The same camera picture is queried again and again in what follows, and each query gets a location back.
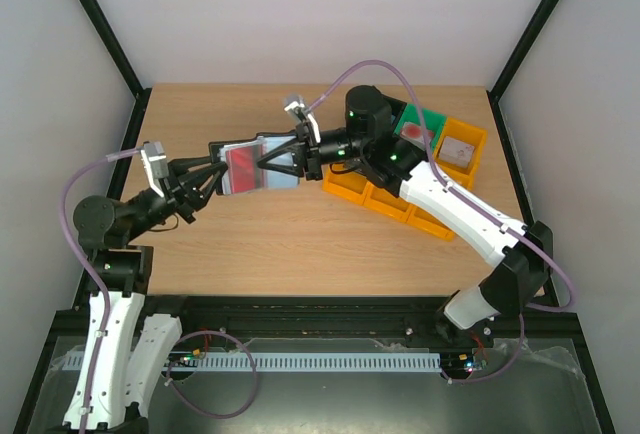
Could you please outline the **black leather card holder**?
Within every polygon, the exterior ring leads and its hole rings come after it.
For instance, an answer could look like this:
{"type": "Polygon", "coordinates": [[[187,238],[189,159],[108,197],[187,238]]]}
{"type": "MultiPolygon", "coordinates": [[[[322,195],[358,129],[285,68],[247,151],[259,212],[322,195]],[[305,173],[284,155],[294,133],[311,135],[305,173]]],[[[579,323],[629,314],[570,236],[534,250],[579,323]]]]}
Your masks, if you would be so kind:
{"type": "Polygon", "coordinates": [[[209,143],[213,161],[224,162],[217,193],[224,196],[261,190],[294,189],[300,177],[293,149],[297,139],[291,134],[259,133],[252,139],[209,143]]]}

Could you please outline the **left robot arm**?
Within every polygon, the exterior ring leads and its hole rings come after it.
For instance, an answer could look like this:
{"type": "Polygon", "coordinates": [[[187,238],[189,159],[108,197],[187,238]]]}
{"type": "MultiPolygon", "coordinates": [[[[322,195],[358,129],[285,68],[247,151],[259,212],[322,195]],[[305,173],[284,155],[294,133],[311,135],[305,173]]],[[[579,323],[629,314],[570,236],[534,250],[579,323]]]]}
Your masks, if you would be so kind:
{"type": "Polygon", "coordinates": [[[79,169],[65,184],[58,218],[87,272],[88,331],[75,392],[56,433],[145,433],[157,378],[182,334],[171,314],[139,315],[148,291],[153,250],[133,240],[171,217],[187,223],[216,193],[227,166],[208,156],[168,161],[143,148],[113,153],[79,169]],[[76,181],[109,162],[139,155],[149,186],[128,201],[87,196],[74,211],[76,181]]]}

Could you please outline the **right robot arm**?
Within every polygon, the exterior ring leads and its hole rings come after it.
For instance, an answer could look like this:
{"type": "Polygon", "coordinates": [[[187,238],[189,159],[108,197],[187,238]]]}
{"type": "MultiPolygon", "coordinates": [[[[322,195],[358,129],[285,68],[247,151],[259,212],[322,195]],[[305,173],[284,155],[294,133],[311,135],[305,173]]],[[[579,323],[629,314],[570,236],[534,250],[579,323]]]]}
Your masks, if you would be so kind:
{"type": "Polygon", "coordinates": [[[435,330],[455,346],[471,328],[494,316],[518,316],[551,274],[552,233],[526,226],[463,188],[434,161],[427,147],[401,138],[392,122],[394,102],[360,85],[345,96],[345,125],[320,131],[312,110],[292,97],[285,110],[297,122],[291,140],[263,154],[260,169],[319,180],[325,165],[355,161],[376,187],[429,213],[467,242],[491,267],[478,285],[457,291],[438,310],[435,330]]]}

